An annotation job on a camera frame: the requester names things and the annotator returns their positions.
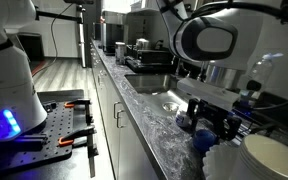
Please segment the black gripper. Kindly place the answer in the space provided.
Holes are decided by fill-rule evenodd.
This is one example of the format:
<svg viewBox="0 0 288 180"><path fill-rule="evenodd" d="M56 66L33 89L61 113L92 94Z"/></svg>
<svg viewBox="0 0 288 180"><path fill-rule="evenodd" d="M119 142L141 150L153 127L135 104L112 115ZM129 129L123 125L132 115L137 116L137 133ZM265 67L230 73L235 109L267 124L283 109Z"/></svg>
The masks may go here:
<svg viewBox="0 0 288 180"><path fill-rule="evenodd" d="M228 116L228 112L217 106L211 105L204 100L196 98L190 99L188 102L187 116L192 120L189 129L194 131L198 122L195 109L198 105L197 115L205 118L213 124L216 134L223 134L224 140L230 141L235 138L241 126L242 120L238 117Z"/></svg>

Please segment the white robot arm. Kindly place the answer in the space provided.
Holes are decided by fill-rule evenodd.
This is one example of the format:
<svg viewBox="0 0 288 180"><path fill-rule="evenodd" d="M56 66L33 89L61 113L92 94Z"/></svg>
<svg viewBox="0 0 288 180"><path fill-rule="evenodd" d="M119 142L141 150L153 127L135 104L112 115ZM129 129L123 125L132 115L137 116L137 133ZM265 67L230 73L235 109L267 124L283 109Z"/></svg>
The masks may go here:
<svg viewBox="0 0 288 180"><path fill-rule="evenodd" d="M188 61L219 60L245 69L266 15L288 24L288 1L222 0L207 3L188 16L182 0L156 0L167 27L171 53ZM37 20L32 0L0 0L0 142L39 126L47 113L35 91L27 54L8 32Z"/></svg>

